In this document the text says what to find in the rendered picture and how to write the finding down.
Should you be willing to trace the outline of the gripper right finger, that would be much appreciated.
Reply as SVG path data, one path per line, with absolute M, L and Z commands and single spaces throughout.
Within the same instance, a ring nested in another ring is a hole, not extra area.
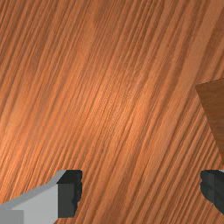
M 224 214 L 224 170 L 203 170 L 200 178 L 201 193 Z

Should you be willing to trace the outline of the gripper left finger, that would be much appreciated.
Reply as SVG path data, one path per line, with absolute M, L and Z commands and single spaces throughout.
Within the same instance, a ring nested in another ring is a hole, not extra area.
M 53 224 L 73 218 L 82 195 L 82 171 L 60 170 L 49 182 L 0 205 L 0 224 Z

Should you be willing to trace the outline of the brown door leaf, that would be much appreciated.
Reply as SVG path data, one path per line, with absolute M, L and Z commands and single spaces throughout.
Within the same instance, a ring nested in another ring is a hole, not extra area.
M 224 163 L 224 78 L 198 84 L 196 92 Z

